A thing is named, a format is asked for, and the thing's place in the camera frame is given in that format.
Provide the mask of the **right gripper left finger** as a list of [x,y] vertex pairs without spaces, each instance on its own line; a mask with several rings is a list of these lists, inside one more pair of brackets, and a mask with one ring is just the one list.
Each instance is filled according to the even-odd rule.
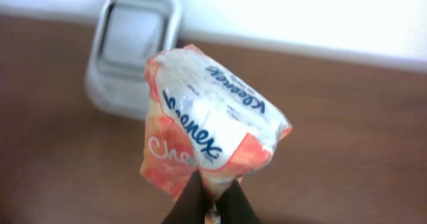
[[207,206],[207,194],[200,172],[194,171],[161,224],[204,224]]

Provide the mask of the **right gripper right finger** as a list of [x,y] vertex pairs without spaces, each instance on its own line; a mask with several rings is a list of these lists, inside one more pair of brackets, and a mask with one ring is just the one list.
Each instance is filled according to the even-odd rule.
[[262,224],[237,180],[215,201],[215,204],[221,224]]

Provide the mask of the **orange tissue pack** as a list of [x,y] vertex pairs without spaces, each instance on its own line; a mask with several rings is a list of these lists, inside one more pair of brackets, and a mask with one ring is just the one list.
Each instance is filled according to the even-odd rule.
[[195,171],[220,197],[266,166],[292,130],[276,106],[194,45],[154,55],[144,77],[149,103],[140,172],[173,199]]

